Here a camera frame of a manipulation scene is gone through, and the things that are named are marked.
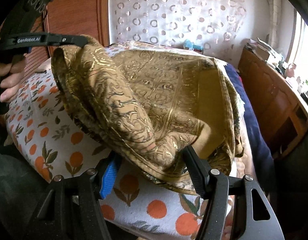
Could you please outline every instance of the wooden cabinet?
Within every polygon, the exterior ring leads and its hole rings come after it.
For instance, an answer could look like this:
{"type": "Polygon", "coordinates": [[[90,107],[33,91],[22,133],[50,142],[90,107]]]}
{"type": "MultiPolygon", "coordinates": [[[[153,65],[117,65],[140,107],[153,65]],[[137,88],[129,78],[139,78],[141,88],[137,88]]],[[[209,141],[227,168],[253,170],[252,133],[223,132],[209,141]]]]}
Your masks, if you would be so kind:
{"type": "Polygon", "coordinates": [[[265,142],[274,157],[287,155],[308,130],[308,105],[248,49],[243,49],[238,69],[265,142]]]}

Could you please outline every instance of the bed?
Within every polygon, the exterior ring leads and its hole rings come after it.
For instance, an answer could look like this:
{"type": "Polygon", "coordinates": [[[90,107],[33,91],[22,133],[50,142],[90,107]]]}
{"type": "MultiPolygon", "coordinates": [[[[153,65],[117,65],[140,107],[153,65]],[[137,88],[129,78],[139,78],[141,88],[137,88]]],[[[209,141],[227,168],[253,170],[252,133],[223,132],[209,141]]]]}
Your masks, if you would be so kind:
{"type": "MultiPolygon", "coordinates": [[[[170,51],[179,54],[196,52],[166,46],[127,41],[106,48],[109,56],[127,49],[170,51]]],[[[109,149],[82,133],[64,111],[52,72],[35,73],[23,85],[18,98],[11,103],[6,116],[7,129],[21,154],[48,182],[61,174],[65,178],[78,176],[107,157],[109,149]]],[[[240,135],[244,146],[242,158],[235,158],[231,176],[252,174],[265,181],[264,169],[268,165],[264,156],[266,145],[262,141],[255,115],[235,69],[222,62],[220,68],[233,82],[243,100],[239,107],[240,135]]],[[[194,239],[206,201],[199,196],[179,194],[147,181],[138,169],[123,162],[113,191],[100,201],[106,220],[147,239],[194,239]]],[[[229,196],[223,239],[230,238],[233,216],[233,196],[229,196]]]]}

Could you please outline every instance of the human hand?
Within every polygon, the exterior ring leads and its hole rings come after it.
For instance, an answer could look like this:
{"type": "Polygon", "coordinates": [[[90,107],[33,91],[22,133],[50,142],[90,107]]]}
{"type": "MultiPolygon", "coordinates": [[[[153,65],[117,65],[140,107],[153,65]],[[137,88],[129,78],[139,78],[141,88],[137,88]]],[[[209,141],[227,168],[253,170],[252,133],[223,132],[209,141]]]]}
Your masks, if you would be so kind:
{"type": "Polygon", "coordinates": [[[0,87],[6,89],[0,96],[1,102],[12,102],[16,97],[21,85],[21,80],[24,77],[24,68],[26,66],[26,58],[12,64],[0,63],[0,77],[10,73],[10,75],[1,81],[0,87]]]}

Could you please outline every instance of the sheer curtain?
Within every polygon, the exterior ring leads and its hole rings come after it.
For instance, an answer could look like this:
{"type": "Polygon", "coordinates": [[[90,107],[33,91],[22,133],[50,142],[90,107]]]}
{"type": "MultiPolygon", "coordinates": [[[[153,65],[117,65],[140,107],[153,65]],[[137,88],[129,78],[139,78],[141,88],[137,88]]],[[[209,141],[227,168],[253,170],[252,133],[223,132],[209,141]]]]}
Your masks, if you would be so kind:
{"type": "Polygon", "coordinates": [[[112,0],[115,41],[182,47],[186,39],[204,54],[231,58],[246,15],[244,0],[112,0]]]}

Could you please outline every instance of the gold patterned cloth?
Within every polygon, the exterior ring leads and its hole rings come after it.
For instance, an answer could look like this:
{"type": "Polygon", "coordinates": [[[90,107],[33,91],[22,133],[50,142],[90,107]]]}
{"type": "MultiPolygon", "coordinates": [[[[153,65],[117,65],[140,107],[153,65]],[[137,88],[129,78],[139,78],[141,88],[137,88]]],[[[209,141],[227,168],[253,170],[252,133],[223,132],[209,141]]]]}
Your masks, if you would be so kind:
{"type": "Polygon", "coordinates": [[[179,151],[191,144],[230,173],[242,155],[237,94],[214,58],[126,50],[110,58],[92,37],[54,51],[65,109],[83,132],[142,169],[154,183],[195,194],[179,151]]]}

